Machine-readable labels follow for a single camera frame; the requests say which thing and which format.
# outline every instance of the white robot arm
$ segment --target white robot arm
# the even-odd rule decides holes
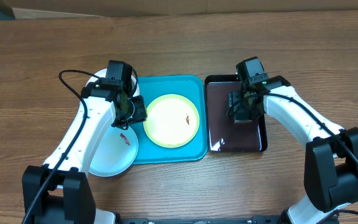
[[[323,121],[327,128],[334,134],[339,134],[343,129],[340,125],[328,121],[325,117],[314,110],[310,105],[303,101],[292,86],[281,86],[270,91],[288,97],[306,106],[320,121]],[[306,143],[313,141],[314,138],[328,138],[330,135],[322,130],[320,125],[313,120],[303,109],[291,101],[276,96],[264,96],[265,112],[279,121],[289,132],[294,135],[298,142],[305,148]],[[349,203],[338,205],[334,210],[344,208]],[[288,217],[292,224],[315,224],[322,220],[330,212],[318,210],[305,195],[298,203],[288,210]]]
[[[267,113],[306,149],[306,195],[283,212],[281,223],[320,223],[333,211],[358,202],[358,129],[344,130],[327,120],[303,101],[284,78],[269,78],[257,57],[244,60],[236,68],[242,91],[229,94],[231,107],[227,113],[239,112],[232,114],[235,121]],[[234,102],[236,95],[241,98]],[[345,157],[346,162],[335,166],[333,158],[337,155]]]
[[[93,156],[108,127],[127,129],[129,124],[143,122],[147,117],[143,97],[139,96],[137,75],[136,78],[131,76],[132,71],[136,75],[130,65],[110,61],[108,68],[95,74],[97,78],[90,78],[82,89],[81,97],[87,107],[87,119],[77,140],[57,169],[58,174],[55,175],[59,178],[51,179],[47,188],[63,189],[64,197],[56,198],[45,191],[40,199],[37,198],[40,202],[33,205],[35,208],[30,206],[37,193],[35,189],[40,189],[41,181],[58,165],[62,154],[77,134],[85,115],[82,103],[63,140],[43,166],[29,166],[23,175],[25,209],[33,215],[23,223],[65,223],[66,219],[75,223],[87,223],[90,220],[97,224],[115,223],[115,214],[94,207],[86,178]]]

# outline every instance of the red food crumb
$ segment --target red food crumb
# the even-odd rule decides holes
[[[130,146],[131,144],[129,143],[127,137],[124,134],[120,134],[120,137],[122,137],[122,139],[125,141],[125,144],[127,144],[128,146]]]
[[[190,125],[190,119],[189,119],[189,116],[188,116],[188,115],[187,115],[187,117],[186,117],[186,122],[187,122],[188,125]]]

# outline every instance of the wood grain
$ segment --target wood grain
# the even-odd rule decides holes
[[[358,127],[358,11],[0,22],[0,223],[21,221],[23,171],[52,153],[77,111],[59,71],[96,72],[116,59],[142,77],[204,80],[255,55],[325,117]],[[88,77],[66,79],[79,90]],[[263,155],[207,154],[134,166],[118,179],[91,175],[97,207],[153,219],[278,215],[305,194],[305,155],[272,118],[267,133]]]

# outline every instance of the yellow-rimmed plate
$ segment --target yellow-rimmed plate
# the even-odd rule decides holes
[[[184,96],[168,94],[153,100],[147,107],[144,130],[159,146],[174,148],[190,142],[200,126],[196,106]]]

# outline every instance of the plate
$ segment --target plate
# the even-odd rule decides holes
[[[100,140],[89,172],[100,177],[118,175],[134,162],[139,142],[134,130],[109,127]]]
[[[196,135],[200,116],[196,106],[184,96],[168,94],[153,100],[143,123],[146,135],[159,146],[184,146]]]

